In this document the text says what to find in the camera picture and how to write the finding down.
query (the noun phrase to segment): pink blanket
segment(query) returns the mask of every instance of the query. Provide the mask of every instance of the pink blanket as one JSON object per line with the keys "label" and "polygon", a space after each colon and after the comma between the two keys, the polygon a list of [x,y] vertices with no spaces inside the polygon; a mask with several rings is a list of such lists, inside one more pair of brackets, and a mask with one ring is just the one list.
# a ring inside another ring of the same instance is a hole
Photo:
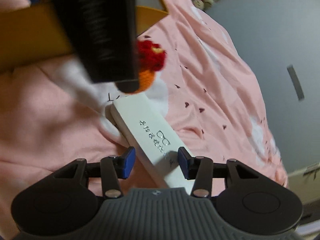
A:
{"label": "pink blanket", "polygon": [[[236,158],[286,186],[256,77],[227,31],[191,0],[165,1],[170,15],[139,37],[168,54],[146,95],[194,155]],[[1,236],[18,232],[10,215],[18,192],[76,158],[98,162],[127,147],[108,108],[122,96],[114,84],[90,84],[73,56],[0,76]],[[137,160],[122,187],[155,184]],[[99,181],[90,189],[100,194]],[[223,189],[223,180],[213,181],[213,195]]]}

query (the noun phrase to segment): red yarn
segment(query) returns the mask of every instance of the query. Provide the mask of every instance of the red yarn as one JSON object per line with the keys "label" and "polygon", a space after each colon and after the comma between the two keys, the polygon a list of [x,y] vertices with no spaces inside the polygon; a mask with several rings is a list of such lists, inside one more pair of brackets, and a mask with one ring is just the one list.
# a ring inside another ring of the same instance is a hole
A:
{"label": "red yarn", "polygon": [[138,41],[141,69],[160,71],[164,67],[166,52],[163,49],[161,49],[162,51],[155,52],[153,49],[161,49],[161,46],[150,40]]}

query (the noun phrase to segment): gray ribbed plate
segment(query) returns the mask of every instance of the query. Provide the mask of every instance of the gray ribbed plate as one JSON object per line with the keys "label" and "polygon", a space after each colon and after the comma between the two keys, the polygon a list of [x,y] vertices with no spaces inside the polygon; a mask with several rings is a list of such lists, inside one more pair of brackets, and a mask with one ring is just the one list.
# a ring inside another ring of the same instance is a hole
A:
{"label": "gray ribbed plate", "polygon": [[301,240],[293,230],[256,236],[226,223],[208,199],[187,195],[184,188],[131,189],[116,200],[105,200],[83,228],[61,236],[20,233],[14,240]]}

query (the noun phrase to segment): black circular pad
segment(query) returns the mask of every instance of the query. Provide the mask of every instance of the black circular pad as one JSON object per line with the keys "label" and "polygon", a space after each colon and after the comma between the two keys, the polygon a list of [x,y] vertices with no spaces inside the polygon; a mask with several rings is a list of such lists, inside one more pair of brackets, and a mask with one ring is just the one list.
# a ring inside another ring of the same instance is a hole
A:
{"label": "black circular pad", "polygon": [[275,235],[297,225],[302,204],[290,190],[270,181],[244,179],[224,190],[216,201],[219,215],[230,225],[256,235]]}
{"label": "black circular pad", "polygon": [[37,236],[61,235],[86,225],[97,213],[97,197],[72,179],[49,186],[31,186],[13,200],[11,213],[20,230]]}
{"label": "black circular pad", "polygon": [[268,214],[280,207],[280,200],[270,193],[253,192],[243,198],[243,205],[254,213]]}

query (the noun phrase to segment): gray wall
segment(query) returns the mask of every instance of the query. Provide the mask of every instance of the gray wall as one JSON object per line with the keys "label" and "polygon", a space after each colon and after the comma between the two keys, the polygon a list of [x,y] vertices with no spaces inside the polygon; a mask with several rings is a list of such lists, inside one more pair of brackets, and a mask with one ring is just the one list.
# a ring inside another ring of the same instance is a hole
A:
{"label": "gray wall", "polygon": [[[257,76],[288,172],[320,161],[320,0],[223,0],[207,13]],[[299,102],[287,72],[305,94]]]}

